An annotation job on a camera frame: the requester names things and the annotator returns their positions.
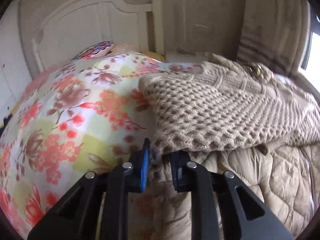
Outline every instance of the metal zipper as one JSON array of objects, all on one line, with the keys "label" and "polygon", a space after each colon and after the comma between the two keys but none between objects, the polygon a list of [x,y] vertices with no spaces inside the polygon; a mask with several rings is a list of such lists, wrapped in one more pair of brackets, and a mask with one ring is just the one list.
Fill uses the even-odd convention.
[{"label": "metal zipper", "polygon": [[302,160],[305,162],[305,164],[307,166],[307,170],[308,170],[308,180],[309,180],[309,187],[310,187],[310,197],[309,197],[309,199],[310,199],[310,205],[311,205],[312,217],[313,217],[313,215],[315,214],[315,202],[313,201],[313,195],[312,195],[310,163],[309,163],[309,160],[303,154],[301,149],[299,149],[299,154],[300,154]]}]

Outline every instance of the silver bolt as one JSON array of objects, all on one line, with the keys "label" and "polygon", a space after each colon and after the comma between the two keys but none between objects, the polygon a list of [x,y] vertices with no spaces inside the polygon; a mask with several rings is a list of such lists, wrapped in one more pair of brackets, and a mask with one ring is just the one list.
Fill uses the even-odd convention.
[{"label": "silver bolt", "polygon": [[197,164],[195,162],[187,162],[187,166],[190,169],[195,169],[197,167]]},{"label": "silver bolt", "polygon": [[131,169],[132,168],[132,163],[131,162],[125,162],[122,164],[122,167],[124,167],[125,169]]},{"label": "silver bolt", "polygon": [[87,179],[93,179],[94,176],[96,176],[96,174],[93,172],[93,171],[88,171],[86,174],[85,174],[85,177]]},{"label": "silver bolt", "polygon": [[226,176],[229,179],[233,179],[235,177],[234,173],[232,171],[226,171],[224,173],[224,176]]}]

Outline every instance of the floral bedding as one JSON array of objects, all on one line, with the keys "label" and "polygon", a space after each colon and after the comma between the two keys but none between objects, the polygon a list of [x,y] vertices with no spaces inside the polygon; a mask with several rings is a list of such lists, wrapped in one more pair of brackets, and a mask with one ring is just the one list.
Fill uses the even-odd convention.
[{"label": "floral bedding", "polygon": [[[72,61],[34,80],[0,138],[0,207],[19,234],[26,239],[85,172],[111,171],[152,137],[139,77],[198,71],[199,65],[126,53]],[[149,220],[151,195],[130,203]],[[139,239],[151,233],[146,225],[131,232]]]}]

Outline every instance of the knitted sweater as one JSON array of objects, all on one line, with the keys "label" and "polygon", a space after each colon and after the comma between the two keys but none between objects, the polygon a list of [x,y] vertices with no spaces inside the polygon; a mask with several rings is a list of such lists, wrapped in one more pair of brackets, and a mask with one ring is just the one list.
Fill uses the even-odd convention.
[{"label": "knitted sweater", "polygon": [[218,64],[204,62],[201,74],[139,80],[156,118],[151,147],[157,156],[257,145],[267,153],[279,143],[320,141],[320,109],[310,94],[282,83],[263,65],[255,65],[259,73],[251,77],[240,65],[213,58]]}]

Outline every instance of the striped curtain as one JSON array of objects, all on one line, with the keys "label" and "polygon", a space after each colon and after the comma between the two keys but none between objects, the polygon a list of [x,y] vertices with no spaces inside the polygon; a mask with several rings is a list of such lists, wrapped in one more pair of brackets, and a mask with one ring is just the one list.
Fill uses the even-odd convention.
[{"label": "striped curtain", "polygon": [[294,76],[303,62],[310,32],[307,0],[246,0],[237,62],[260,62]]}]

